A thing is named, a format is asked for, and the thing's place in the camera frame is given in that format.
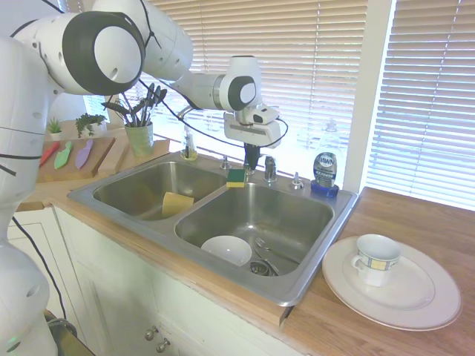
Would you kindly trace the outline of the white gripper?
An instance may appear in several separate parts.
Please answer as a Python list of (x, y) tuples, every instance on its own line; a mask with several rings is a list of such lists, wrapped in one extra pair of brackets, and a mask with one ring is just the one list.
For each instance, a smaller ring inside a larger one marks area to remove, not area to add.
[(245, 143), (243, 164), (245, 170), (256, 169), (261, 156), (260, 147), (276, 148), (281, 143), (281, 127), (276, 120), (266, 125), (242, 125), (231, 113), (224, 113), (223, 118), (226, 138)]

